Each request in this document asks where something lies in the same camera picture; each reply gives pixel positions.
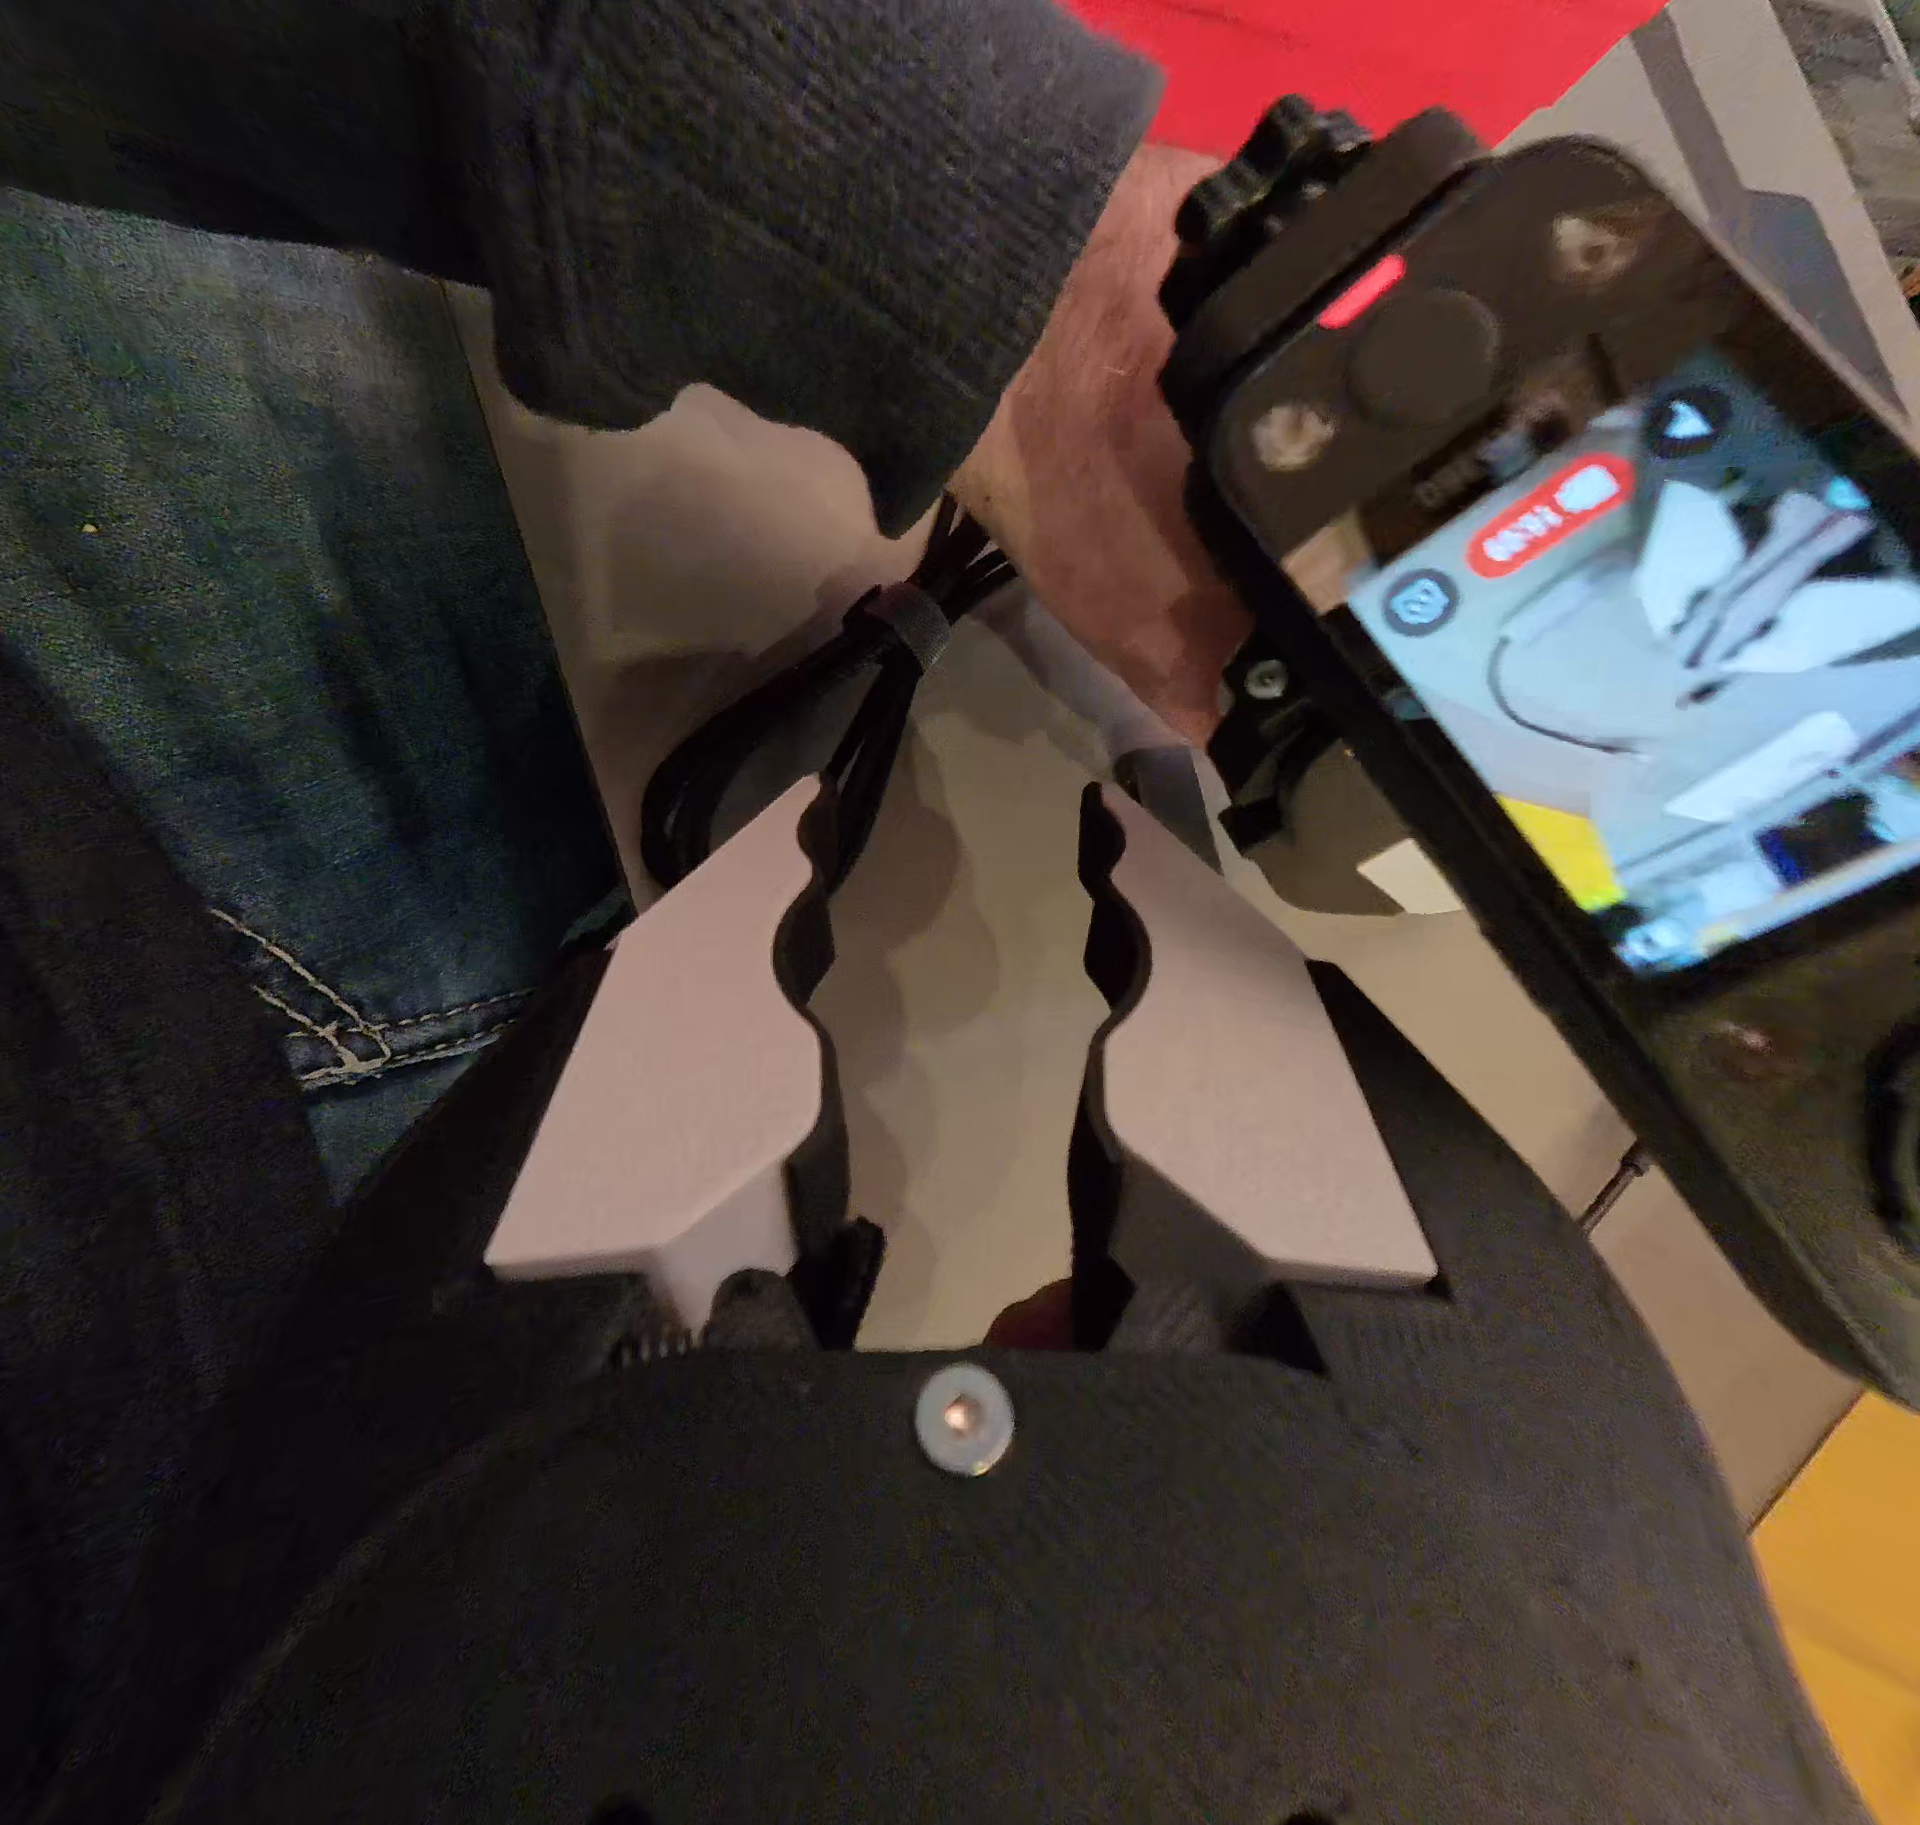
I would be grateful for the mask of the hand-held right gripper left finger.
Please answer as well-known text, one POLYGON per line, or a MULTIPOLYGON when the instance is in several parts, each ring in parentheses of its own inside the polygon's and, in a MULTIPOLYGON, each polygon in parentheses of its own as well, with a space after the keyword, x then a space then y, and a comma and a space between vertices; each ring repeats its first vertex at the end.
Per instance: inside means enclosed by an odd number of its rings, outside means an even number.
POLYGON ((489 1242, 506 1281, 721 1283, 824 1256, 848 1212, 833 1053, 836 806, 799 783, 614 945, 489 1242))

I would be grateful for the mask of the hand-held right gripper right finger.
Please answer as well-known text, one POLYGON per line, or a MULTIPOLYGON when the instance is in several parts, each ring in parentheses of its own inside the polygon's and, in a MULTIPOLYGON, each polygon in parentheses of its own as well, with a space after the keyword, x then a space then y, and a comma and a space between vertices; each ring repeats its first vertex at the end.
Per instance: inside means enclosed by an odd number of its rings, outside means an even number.
POLYGON ((1131 1285, 1439 1277, 1307 955, 1125 792, 1081 803, 1109 1013, 1076 1117, 1076 1268, 1131 1285))

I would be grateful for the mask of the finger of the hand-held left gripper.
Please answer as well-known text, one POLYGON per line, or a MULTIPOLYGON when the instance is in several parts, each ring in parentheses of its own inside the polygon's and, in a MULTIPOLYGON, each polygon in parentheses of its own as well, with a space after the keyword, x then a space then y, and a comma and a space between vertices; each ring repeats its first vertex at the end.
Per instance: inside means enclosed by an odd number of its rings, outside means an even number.
POLYGON ((1046 742, 1084 776, 1115 783, 1202 865, 1218 868, 1208 760, 1035 598, 991 595, 963 618, 921 680, 916 710, 1012 745, 1046 742))

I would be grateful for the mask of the person's left forearm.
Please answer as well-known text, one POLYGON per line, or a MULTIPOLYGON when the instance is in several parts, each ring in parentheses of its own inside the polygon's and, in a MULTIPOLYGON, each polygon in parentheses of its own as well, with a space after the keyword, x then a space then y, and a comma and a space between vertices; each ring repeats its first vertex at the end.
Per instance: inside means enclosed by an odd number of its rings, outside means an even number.
POLYGON ((5 185, 492 299, 627 431, 695 384, 933 506, 1145 142, 1054 0, 5 0, 5 185))

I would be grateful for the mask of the person's right hand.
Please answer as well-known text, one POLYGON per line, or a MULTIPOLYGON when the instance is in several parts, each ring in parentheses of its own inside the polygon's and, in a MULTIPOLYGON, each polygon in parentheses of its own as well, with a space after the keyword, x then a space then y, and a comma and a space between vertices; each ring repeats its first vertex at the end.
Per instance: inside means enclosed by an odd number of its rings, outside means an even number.
POLYGON ((1076 1351, 1071 1281, 1046 1283, 1026 1298, 1001 1309, 983 1336, 983 1345, 1002 1355, 1076 1351))

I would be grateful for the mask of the person's blue jeans leg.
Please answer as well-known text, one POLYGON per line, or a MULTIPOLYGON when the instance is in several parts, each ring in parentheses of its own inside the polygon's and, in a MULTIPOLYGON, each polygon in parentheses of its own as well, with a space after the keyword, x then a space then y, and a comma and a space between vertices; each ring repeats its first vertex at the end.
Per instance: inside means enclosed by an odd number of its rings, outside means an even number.
POLYGON ((2 206, 5 643, 131 789, 337 1199, 632 915, 442 287, 2 206))

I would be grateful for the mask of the person's left hand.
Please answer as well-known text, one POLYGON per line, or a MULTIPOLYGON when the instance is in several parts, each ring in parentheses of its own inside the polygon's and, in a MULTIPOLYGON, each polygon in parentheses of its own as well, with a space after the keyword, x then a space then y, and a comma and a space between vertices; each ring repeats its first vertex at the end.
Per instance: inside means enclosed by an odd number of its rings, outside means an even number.
POLYGON ((1177 212, 1220 167, 1148 142, 949 489, 1052 620, 1166 730, 1204 745, 1249 634, 1188 517, 1190 451, 1159 391, 1177 212))

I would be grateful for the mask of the yellow plastic bin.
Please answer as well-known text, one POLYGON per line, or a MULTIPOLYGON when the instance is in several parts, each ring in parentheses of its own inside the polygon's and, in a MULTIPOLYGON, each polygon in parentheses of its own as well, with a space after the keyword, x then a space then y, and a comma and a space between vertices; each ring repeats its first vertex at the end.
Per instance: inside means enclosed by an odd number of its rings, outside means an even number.
POLYGON ((1837 1422, 1754 1531, 1769 1598, 1837 1756, 1880 1824, 1917 1819, 1917 1418, 1837 1422))

